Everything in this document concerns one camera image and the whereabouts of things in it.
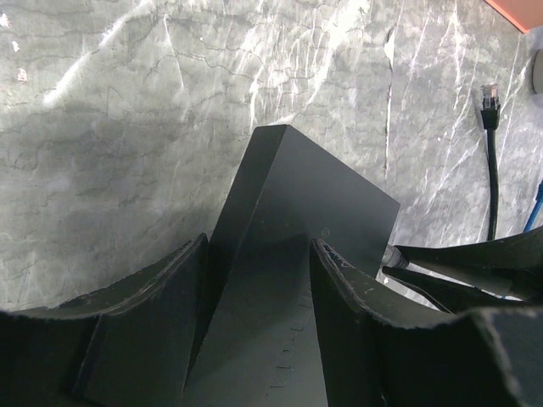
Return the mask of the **black network switch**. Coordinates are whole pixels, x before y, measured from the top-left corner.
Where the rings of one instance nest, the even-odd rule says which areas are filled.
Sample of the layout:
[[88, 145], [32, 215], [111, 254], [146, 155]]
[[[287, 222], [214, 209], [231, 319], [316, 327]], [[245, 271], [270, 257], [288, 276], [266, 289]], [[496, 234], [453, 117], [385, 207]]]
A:
[[399, 204], [291, 125], [257, 127], [210, 239], [186, 406], [324, 406], [309, 271], [322, 239], [375, 275]]

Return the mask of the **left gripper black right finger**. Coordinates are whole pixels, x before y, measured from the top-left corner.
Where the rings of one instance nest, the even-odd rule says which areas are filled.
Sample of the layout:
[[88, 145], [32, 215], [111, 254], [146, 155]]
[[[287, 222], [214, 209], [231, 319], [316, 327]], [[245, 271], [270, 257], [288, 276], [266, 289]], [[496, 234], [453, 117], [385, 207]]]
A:
[[539, 406], [542, 310], [447, 314], [310, 245], [311, 294], [332, 406]]

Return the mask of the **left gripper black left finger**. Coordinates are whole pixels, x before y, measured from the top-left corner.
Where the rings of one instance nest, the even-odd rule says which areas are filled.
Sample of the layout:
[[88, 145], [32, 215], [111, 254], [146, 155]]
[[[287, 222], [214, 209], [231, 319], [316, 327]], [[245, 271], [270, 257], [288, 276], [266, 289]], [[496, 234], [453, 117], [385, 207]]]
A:
[[4, 406], [179, 406], [208, 239], [53, 309], [1, 314]]

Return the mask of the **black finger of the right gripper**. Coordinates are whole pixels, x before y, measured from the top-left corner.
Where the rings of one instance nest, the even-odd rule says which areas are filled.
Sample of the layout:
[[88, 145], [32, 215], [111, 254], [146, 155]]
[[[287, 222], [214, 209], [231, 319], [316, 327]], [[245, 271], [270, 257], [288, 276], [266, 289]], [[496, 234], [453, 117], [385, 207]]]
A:
[[541, 288], [542, 228], [448, 248], [398, 247], [417, 266], [480, 288]]
[[475, 287], [450, 282], [407, 269], [385, 266], [383, 273], [422, 295], [437, 309], [450, 314], [459, 314], [468, 309], [478, 307], [542, 305], [541, 301], [515, 301], [498, 298]]

